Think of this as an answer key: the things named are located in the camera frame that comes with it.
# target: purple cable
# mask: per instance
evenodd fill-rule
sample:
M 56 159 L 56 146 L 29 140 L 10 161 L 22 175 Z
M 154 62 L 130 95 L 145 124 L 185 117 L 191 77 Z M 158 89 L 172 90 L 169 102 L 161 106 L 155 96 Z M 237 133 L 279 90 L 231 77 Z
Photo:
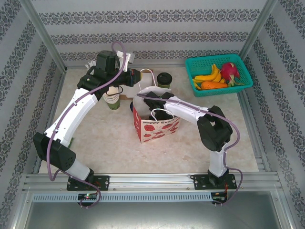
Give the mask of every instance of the purple cable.
M 60 124 L 62 123 L 62 121 L 64 120 L 65 116 L 67 115 L 67 113 L 68 113 L 68 112 L 69 112 L 69 111 L 70 111 L 70 110 L 71 110 L 80 100 L 82 100 L 84 97 L 86 97 L 86 96 L 88 96 L 88 95 L 90 95 L 90 94 L 92 94 L 92 93 L 94 93 L 94 92 L 96 92 L 96 91 L 98 91 L 98 90 L 104 88 L 105 86 L 108 86 L 109 84 L 111 84 L 113 81 L 115 81 L 115 80 L 120 76 L 120 74 L 121 74 L 122 71 L 123 71 L 123 68 L 124 68 L 125 63 L 126 63 L 126 50 L 125 50 L 125 47 L 123 46 L 123 44 L 122 44 L 121 42 L 113 42 L 112 45 L 111 45 L 111 49 L 112 49 L 113 52 L 115 52 L 115 49 L 114 49 L 114 45 L 115 45 L 115 44 L 119 44 L 119 45 L 121 46 L 121 48 L 122 48 L 122 50 L 123 50 L 123 55 L 124 55 L 124 56 L 123 56 L 123 64 L 122 64 L 122 67 L 121 67 L 121 69 L 118 71 L 118 73 L 116 74 L 116 76 L 113 77 L 113 78 L 112 78 L 110 81 L 108 81 L 107 83 L 104 83 L 103 85 L 101 85 L 101 86 L 99 86 L 99 87 L 97 87 L 97 88 L 95 88 L 95 89 L 93 89 L 93 90 L 87 92 L 86 94 L 83 94 L 81 97 L 79 97 L 77 100 L 75 100 L 75 102 L 72 103 L 72 104 L 67 108 L 67 110 L 62 114 L 61 118 L 59 119 L 58 123 L 57 123 L 56 126 L 55 126 L 55 129 L 53 130 L 53 133 L 52 133 L 52 135 L 51 135 L 51 137 L 50 137 L 50 140 L 49 140 L 49 143 L 48 143 L 48 148 L 47 148 L 47 169 L 48 169 L 48 175 L 49 175 L 50 181 L 54 181 L 55 178 L 56 178 L 56 176 L 57 176 L 57 174 L 61 171 L 60 169 L 57 170 L 57 171 L 55 172 L 55 174 L 54 174 L 54 177 L 52 177 L 51 165 L 50 165 L 50 151 L 51 151 L 51 145 L 52 145 L 53 139 L 54 139 L 56 133 L 58 132 L 58 128 L 59 128 Z M 86 185 L 90 185 L 91 187 L 94 187 L 94 188 L 97 190 L 97 192 L 99 193 L 99 198 L 98 198 L 98 200 L 97 200 L 96 202 L 94 202 L 92 205 L 87 206 L 86 208 L 91 208 L 91 207 L 93 207 L 95 204 L 97 204 L 97 203 L 100 201 L 100 199 L 101 199 L 101 191 L 99 190 L 98 187 L 96 187 L 95 185 L 90 184 L 90 183 L 88 183 L 88 182 L 86 182 L 86 181 L 80 180 L 80 179 L 78 179 L 78 178 L 76 178 L 76 177 L 73 177 L 72 175 L 70 175 L 70 174 L 68 174 L 68 173 L 66 173 L 66 172 L 64 172 L 64 171 L 62 171 L 62 172 L 63 172 L 64 174 L 70 176 L 71 178 L 73 178 L 73 179 L 79 181 L 79 182 L 82 182 L 82 183 L 84 183 L 84 184 L 86 184 Z
M 238 186 L 237 186 L 235 192 L 234 192 L 233 195 L 231 196 L 231 198 L 230 198 L 229 200 L 227 200 L 225 203 L 223 203 L 223 205 L 226 205 L 226 204 L 236 195 L 236 193 L 237 193 L 237 191 L 239 190 L 239 188 L 240 188 L 240 186 L 241 186 L 241 184 L 242 184 L 242 181 L 243 181 L 243 173 L 242 173 L 242 171 L 241 171 L 240 169 L 231 168 L 231 167 L 228 167 L 228 166 L 226 165 L 226 154 L 227 154 L 227 150 L 228 150 L 228 149 L 231 149 L 232 147 L 234 147 L 235 145 L 237 145 L 237 143 L 238 143 L 239 140 L 240 140 L 240 132 L 239 132 L 237 126 L 236 126 L 232 121 L 226 119 L 225 117 L 222 117 L 222 116 L 219 115 L 219 114 L 214 114 L 214 113 L 212 113 L 212 112 L 208 112 L 208 111 L 201 110 L 200 108 L 198 108 L 198 107 L 196 107 L 196 106 L 194 106 L 194 105 L 190 105 L 190 104 L 184 103 L 183 101 L 180 101 L 180 102 L 179 102 L 179 101 L 174 100 L 174 99 L 150 98 L 150 97 L 147 97 L 147 96 L 145 96 L 145 95 L 143 95 L 143 94 L 137 94 L 137 96 L 140 97 L 140 98 L 143 98 L 143 99 L 151 99 L 151 100 L 157 100 L 157 101 L 164 101 L 164 102 L 171 102 L 171 103 L 176 103 L 176 104 L 178 104 L 178 103 L 179 103 L 179 104 L 182 104 L 182 105 L 187 106 L 187 107 L 189 107 L 189 108 L 192 108 L 192 109 L 194 109 L 194 110 L 196 110 L 196 111 L 199 111 L 199 112 L 205 113 L 205 114 L 207 114 L 207 115 L 211 115 L 211 116 L 220 118 L 220 119 L 226 121 L 228 124 L 230 124 L 230 125 L 235 129 L 235 131 L 236 131 L 236 133 L 237 133 L 237 139 L 236 139 L 236 141 L 235 141 L 233 144 L 227 146 L 227 147 L 224 149 L 224 166 L 225 166 L 227 169 L 231 169 L 231 170 L 238 171 L 238 172 L 240 173 L 240 182 L 239 182 L 239 184 L 238 184 Z

